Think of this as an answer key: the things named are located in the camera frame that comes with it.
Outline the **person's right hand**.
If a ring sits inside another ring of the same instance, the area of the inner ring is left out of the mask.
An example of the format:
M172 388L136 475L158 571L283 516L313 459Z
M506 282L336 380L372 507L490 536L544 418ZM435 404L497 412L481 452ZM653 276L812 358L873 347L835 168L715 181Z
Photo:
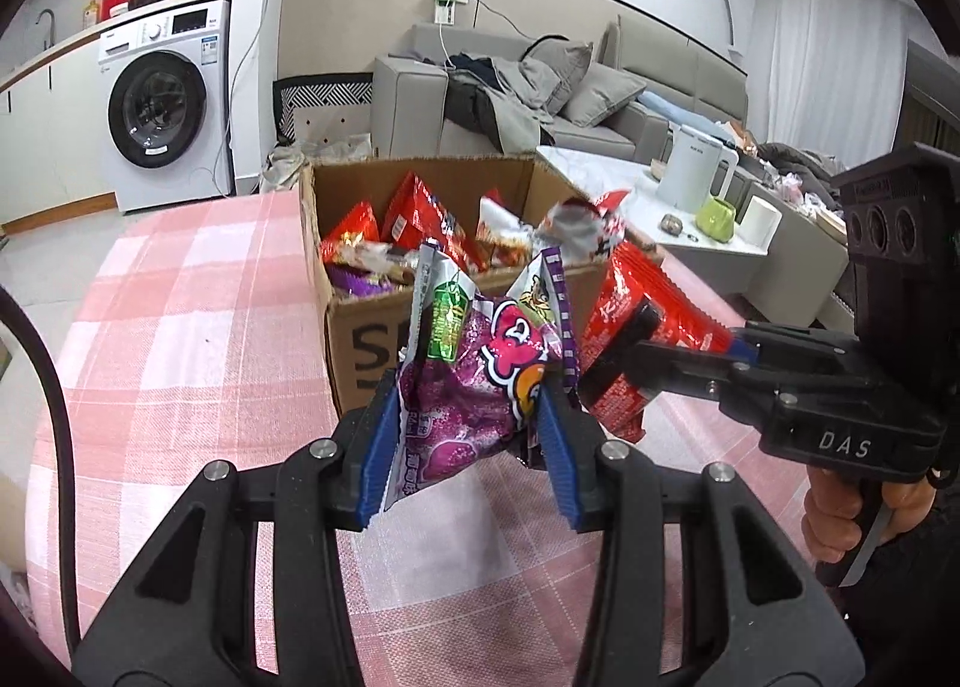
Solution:
M820 467L807 467L809 490L804 499L802 536L811 556L819 562L838 563L861 542L862 528L856 523L862 497L855 482ZM928 481L918 484L885 482L882 499L892 510L887 528L880 536L885 544L916 528L934 505L935 489Z

